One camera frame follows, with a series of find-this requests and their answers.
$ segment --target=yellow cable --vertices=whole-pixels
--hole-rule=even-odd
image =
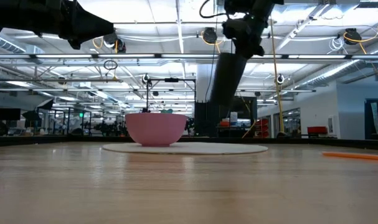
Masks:
[[[218,49],[218,53],[220,53],[219,46],[216,44],[216,49]]]
[[[204,36],[203,36],[203,34],[204,34],[204,31],[201,32],[201,39],[202,39],[202,41],[204,41],[204,43],[206,43],[207,45],[215,45],[216,48],[217,48],[217,50],[218,50],[218,52],[220,53],[219,44],[221,44],[221,43],[223,42],[223,40],[221,40],[219,43],[217,43],[217,42],[215,41],[214,44],[209,44],[209,43],[206,42],[206,40],[204,40]]]
[[[95,46],[97,49],[100,49],[101,47],[103,47],[103,37],[102,37],[102,42],[100,43],[100,46],[96,45],[95,39],[92,39],[92,43],[93,43],[93,46]]]
[[[361,49],[363,50],[363,53],[367,55],[367,52],[366,52],[366,50],[364,49],[363,44],[362,44],[362,43],[359,43],[359,45],[361,46]],[[377,73],[377,75],[378,75],[378,69],[376,68],[376,66],[374,66],[373,63],[371,63],[371,65],[373,66],[374,71],[376,71],[376,73]]]
[[[201,39],[202,39],[202,41],[204,41],[204,43],[206,43],[206,44],[208,44],[208,45],[214,45],[214,44],[219,45],[219,44],[221,44],[221,43],[223,42],[223,40],[221,40],[219,43],[217,43],[217,42],[215,41],[214,44],[209,44],[209,43],[206,42],[206,40],[204,40],[204,36],[203,36],[203,34],[204,34],[204,31],[201,32]]]
[[[270,16],[270,31],[272,33],[272,49],[273,49],[273,64],[275,65],[275,85],[276,85],[276,93],[277,93],[277,100],[278,100],[278,110],[280,115],[280,132],[284,133],[284,122],[283,122],[283,105],[281,102],[280,90],[278,89],[277,83],[277,64],[276,64],[276,49],[275,49],[275,34],[273,33],[273,19]]]
[[[373,37],[371,37],[370,39],[367,39],[367,40],[352,40],[352,39],[346,37],[346,34],[347,34],[347,32],[344,34],[344,38],[345,38],[345,39],[350,40],[350,41],[352,41],[352,42],[356,42],[356,43],[363,43],[363,42],[367,42],[367,41],[369,41],[369,40],[375,39],[375,38],[378,36],[378,28],[377,28],[377,33],[376,33],[376,35],[373,36]]]

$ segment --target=fluorescent light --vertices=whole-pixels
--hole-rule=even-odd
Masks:
[[[0,54],[0,58],[30,58],[30,56],[26,54]]]
[[[162,54],[162,58],[218,58],[217,54]]]
[[[337,59],[345,58],[346,55],[289,55],[288,58],[295,59]]]
[[[38,54],[36,55],[37,58],[91,58],[91,55],[88,54],[76,54],[76,55],[68,55],[68,54],[61,54],[61,55],[46,55],[46,54]]]
[[[378,59],[378,55],[353,55],[352,59]]]
[[[154,58],[154,54],[100,54],[99,58]]]
[[[0,89],[0,91],[29,91],[29,89],[13,89],[13,88],[7,88],[7,89]]]
[[[254,55],[251,58],[273,58],[273,55],[264,55],[264,56]]]
[[[74,97],[69,96],[59,96],[60,99],[68,100],[68,101],[75,101],[76,99]]]
[[[64,91],[64,89],[33,89],[33,91]]]
[[[257,100],[258,102],[276,102],[276,100]]]
[[[27,84],[26,82],[9,81],[7,83],[22,86],[22,87],[30,87],[30,84]]]

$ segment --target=cable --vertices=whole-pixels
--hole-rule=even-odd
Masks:
[[[220,53],[220,49],[219,49],[219,44],[221,44],[223,42],[223,40],[221,40],[219,43],[216,42],[215,40],[215,43],[214,44],[210,44],[210,43],[207,43],[206,40],[204,40],[204,31],[201,32],[201,39],[202,41],[204,41],[204,43],[206,43],[207,45],[216,45],[217,49],[218,49],[218,53]]]
[[[216,17],[216,16],[223,16],[223,15],[226,15],[227,18],[229,19],[229,15],[226,14],[226,13],[218,13],[218,14],[215,14],[215,15],[212,15],[212,16],[204,16],[202,15],[201,11],[202,11],[202,8],[205,6],[205,4],[207,4],[207,2],[209,2],[209,0],[206,0],[204,1],[204,3],[202,3],[202,6],[200,7],[200,16],[204,19],[210,19],[210,18],[213,18],[213,17]]]
[[[352,39],[346,37],[346,34],[347,34],[347,32],[345,32],[345,34],[344,34],[344,38],[345,38],[345,39],[350,40],[350,41],[352,41],[352,42],[356,42],[356,43],[363,43],[363,42],[367,42],[367,41],[370,41],[370,40],[372,40],[372,39],[375,39],[375,38],[378,36],[378,29],[377,29],[376,35],[373,36],[373,37],[371,37],[370,39],[367,39],[367,40],[352,40]]]
[[[98,45],[95,43],[95,39],[92,39],[92,43],[93,43],[93,46],[95,46],[97,49],[100,49],[101,47],[103,47],[103,37],[102,37],[102,43],[100,44],[100,46],[98,46]]]
[[[273,32],[272,15],[270,15],[270,19],[272,20],[272,22],[270,23],[270,30],[271,30],[271,33],[272,33],[273,64],[275,66],[275,85],[276,85],[276,94],[277,94],[278,109],[279,109],[279,115],[280,115],[280,132],[284,133],[283,105],[282,105],[282,102],[281,102],[280,90],[278,88],[278,83],[277,83],[276,48],[275,48],[275,39],[273,38],[275,34]]]
[[[215,33],[217,32],[217,29],[218,29],[218,17],[216,17],[216,22],[215,22]],[[214,44],[214,52],[212,53],[212,66],[211,66],[211,76],[209,77],[209,82],[208,82],[208,87],[207,87],[207,91],[206,91],[206,101],[207,101],[207,95],[208,95],[208,91],[209,91],[209,87],[211,85],[211,81],[212,81],[212,74],[213,74],[213,70],[214,70],[214,60],[215,60],[215,49],[216,49],[216,44]]]
[[[363,53],[364,53],[365,55],[367,55],[367,52],[366,52],[366,50],[364,49],[363,44],[362,44],[362,43],[359,43],[359,45],[361,46],[361,49],[362,49]],[[376,73],[377,73],[377,75],[378,75],[378,69],[376,68],[376,66],[375,66],[373,63],[371,63],[371,65],[373,66],[374,71],[376,71]]]

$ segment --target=wooden surface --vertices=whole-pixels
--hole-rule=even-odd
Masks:
[[[0,224],[378,223],[378,161],[321,155],[362,151],[180,156],[103,144],[0,147]]]

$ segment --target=person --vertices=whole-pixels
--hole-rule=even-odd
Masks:
[[[102,126],[100,127],[100,131],[102,132],[102,136],[105,137],[106,136],[106,132],[107,132],[106,122],[102,121]]]

